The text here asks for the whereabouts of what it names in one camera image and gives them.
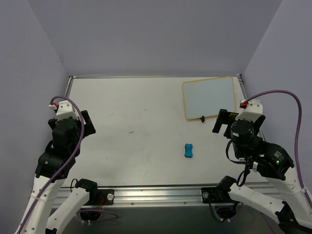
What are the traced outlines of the blue bone shaped eraser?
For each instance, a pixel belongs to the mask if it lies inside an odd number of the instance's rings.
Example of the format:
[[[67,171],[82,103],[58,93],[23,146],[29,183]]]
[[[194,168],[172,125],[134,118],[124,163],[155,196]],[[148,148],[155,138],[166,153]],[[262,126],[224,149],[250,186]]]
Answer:
[[[192,158],[193,157],[193,144],[186,143],[184,148],[185,148],[184,156],[186,158]]]

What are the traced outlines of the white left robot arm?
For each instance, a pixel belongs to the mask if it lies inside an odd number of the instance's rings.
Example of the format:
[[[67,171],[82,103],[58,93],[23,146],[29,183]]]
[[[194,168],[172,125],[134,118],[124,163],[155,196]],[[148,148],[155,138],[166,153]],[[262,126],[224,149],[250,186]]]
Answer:
[[[80,144],[96,130],[86,110],[58,109],[56,118],[48,121],[53,139],[39,157],[34,185],[18,234],[60,234],[85,204],[98,200],[98,185],[88,179],[76,182],[68,198],[51,213],[58,192],[75,164]]]

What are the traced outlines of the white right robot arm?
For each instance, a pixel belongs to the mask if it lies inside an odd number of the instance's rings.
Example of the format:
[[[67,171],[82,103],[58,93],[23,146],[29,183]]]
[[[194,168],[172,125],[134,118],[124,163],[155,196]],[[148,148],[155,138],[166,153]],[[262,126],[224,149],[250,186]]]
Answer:
[[[238,179],[225,176],[216,187],[216,195],[222,201],[231,199],[261,212],[286,234],[310,234],[312,208],[306,197],[308,191],[300,187],[294,162],[286,150],[257,135],[264,120],[264,115],[256,121],[248,121],[239,119],[237,113],[219,111],[212,132],[218,133],[223,124],[227,126],[224,133],[229,139],[226,149],[233,146],[237,159],[234,163],[245,168]],[[251,171],[268,180],[282,198],[272,198],[247,187],[244,183]]]

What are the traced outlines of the yellow framed whiteboard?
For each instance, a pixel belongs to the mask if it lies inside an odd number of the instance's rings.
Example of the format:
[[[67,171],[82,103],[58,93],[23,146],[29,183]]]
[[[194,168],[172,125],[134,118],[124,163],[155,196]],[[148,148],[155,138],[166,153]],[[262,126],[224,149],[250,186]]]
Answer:
[[[182,83],[187,120],[217,116],[220,109],[236,111],[234,78],[217,77]]]

